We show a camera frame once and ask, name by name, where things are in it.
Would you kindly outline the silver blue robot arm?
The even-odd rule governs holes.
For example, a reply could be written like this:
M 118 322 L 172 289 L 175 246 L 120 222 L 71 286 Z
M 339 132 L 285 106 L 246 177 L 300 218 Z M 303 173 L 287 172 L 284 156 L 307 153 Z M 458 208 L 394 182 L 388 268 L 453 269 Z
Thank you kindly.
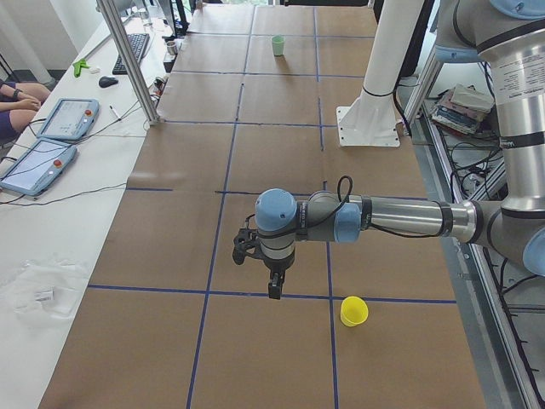
M 282 189 L 255 203 L 250 242 L 233 259 L 260 259 L 268 295 L 282 294 L 299 240 L 353 242 L 369 228 L 409 238 L 452 236 L 490 247 L 536 275 L 544 273 L 544 4 L 541 1 L 443 1 L 436 50 L 490 66 L 508 195 L 459 204 L 319 192 L 296 200 Z

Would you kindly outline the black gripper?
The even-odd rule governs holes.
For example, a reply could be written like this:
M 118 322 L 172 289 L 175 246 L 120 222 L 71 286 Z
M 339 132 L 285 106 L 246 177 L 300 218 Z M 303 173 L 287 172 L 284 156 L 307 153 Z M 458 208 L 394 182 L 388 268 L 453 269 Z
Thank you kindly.
M 265 265 L 270 270 L 270 280 L 268 283 L 268 297 L 280 300 L 283 293 L 284 275 L 288 268 L 294 263 L 294 256 L 289 255 L 283 259 L 272 259 L 267 257 L 264 260 Z

